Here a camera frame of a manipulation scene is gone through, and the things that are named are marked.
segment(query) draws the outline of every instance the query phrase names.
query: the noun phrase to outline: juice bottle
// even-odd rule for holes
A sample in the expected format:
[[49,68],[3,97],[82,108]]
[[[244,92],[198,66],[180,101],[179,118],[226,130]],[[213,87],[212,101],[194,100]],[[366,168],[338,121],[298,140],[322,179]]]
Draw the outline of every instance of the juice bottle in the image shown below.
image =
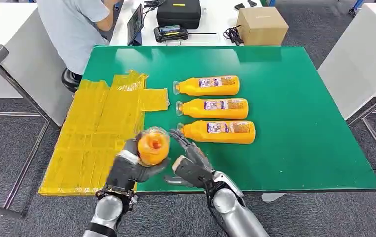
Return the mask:
[[209,78],[189,78],[186,81],[174,81],[174,93],[187,95],[235,95],[239,92],[238,76],[218,76]]
[[189,115],[206,119],[245,119],[249,106],[245,99],[193,99],[189,102],[176,102],[177,115]]
[[251,144],[255,139],[255,126],[249,121],[196,121],[179,124],[178,130],[198,142]]
[[161,163],[169,153],[170,138],[165,130],[159,127],[151,127],[142,132],[137,143],[140,164],[153,166]]

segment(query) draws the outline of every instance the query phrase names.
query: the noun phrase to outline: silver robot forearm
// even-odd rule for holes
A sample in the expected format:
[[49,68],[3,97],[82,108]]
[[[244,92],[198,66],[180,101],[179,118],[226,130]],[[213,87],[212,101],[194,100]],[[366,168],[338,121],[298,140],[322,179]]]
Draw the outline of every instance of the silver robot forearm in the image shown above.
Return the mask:
[[239,203],[232,190],[219,189],[214,194],[213,204],[230,237],[269,237],[256,216]]
[[122,211],[121,199],[114,195],[103,197],[97,203],[95,214],[83,237],[116,237],[117,222]]

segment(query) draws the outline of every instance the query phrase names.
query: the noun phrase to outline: bottle label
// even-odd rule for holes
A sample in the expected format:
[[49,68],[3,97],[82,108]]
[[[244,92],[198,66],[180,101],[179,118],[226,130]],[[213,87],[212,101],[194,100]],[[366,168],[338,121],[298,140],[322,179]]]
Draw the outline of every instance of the bottle label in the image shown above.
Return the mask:
[[247,122],[209,122],[207,133],[248,133],[250,132]]
[[232,76],[198,79],[199,87],[212,87],[212,86],[233,85],[233,84],[235,84],[235,81]]
[[229,99],[229,100],[205,100],[204,109],[205,110],[215,110],[215,109],[242,109],[242,100],[239,99]]

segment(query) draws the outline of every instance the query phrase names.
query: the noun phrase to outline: gray carpet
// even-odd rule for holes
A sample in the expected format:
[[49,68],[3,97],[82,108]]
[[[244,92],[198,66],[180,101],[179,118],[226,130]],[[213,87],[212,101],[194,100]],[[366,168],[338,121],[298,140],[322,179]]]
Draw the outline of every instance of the gray carpet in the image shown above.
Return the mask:
[[[284,45],[305,46],[318,67],[352,20],[346,13],[353,1],[278,0],[277,8],[290,25]],[[0,110],[25,110],[21,100],[0,100]],[[376,116],[370,117],[376,129]],[[38,118],[0,118],[0,204],[8,195],[42,121]],[[376,145],[362,124],[352,132],[376,168]],[[20,192],[14,210],[27,217],[0,217],[2,237],[81,236],[95,206],[93,197],[45,197],[36,194],[49,163],[58,131],[50,128]],[[376,192],[286,194],[262,203],[247,194],[246,203],[272,237],[376,237]],[[204,195],[144,195],[125,216],[119,236],[221,237]]]

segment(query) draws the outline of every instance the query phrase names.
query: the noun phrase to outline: white desk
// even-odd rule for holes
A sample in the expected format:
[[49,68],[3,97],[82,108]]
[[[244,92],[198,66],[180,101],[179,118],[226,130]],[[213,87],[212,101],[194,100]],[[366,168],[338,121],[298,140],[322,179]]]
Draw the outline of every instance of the white desk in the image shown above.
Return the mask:
[[318,72],[345,120],[376,96],[376,3],[366,3]]
[[[72,94],[63,86],[62,59],[48,37],[36,3],[0,3],[0,45],[9,55],[2,65],[58,126]],[[21,98],[0,75],[0,98]]]
[[[236,26],[238,11],[234,6],[242,1],[235,0],[200,0],[201,20],[198,29],[188,30],[192,33],[216,33],[212,35],[190,35],[187,40],[172,40],[157,43],[154,38],[153,29],[157,27],[157,10],[149,12],[144,20],[142,29],[143,46],[233,46],[229,39],[223,37],[223,32]],[[117,24],[111,38],[110,45],[127,46],[127,22],[143,0],[125,0],[118,17]]]

